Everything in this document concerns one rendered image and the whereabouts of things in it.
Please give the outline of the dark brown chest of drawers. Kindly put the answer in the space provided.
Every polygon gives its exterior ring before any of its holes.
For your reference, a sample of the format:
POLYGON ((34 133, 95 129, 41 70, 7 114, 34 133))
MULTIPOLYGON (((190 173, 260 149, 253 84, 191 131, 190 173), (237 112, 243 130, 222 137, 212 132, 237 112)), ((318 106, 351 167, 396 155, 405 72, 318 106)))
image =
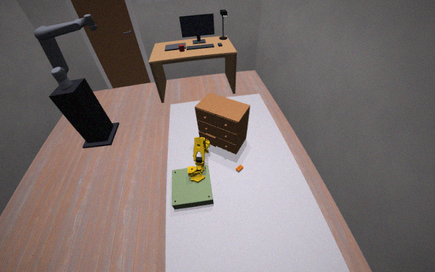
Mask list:
POLYGON ((216 115, 237 122, 237 134, 234 133, 237 135, 237 154, 246 140, 250 105, 209 93, 195 106, 195 111, 196 108, 215 114, 215 122, 216 115))

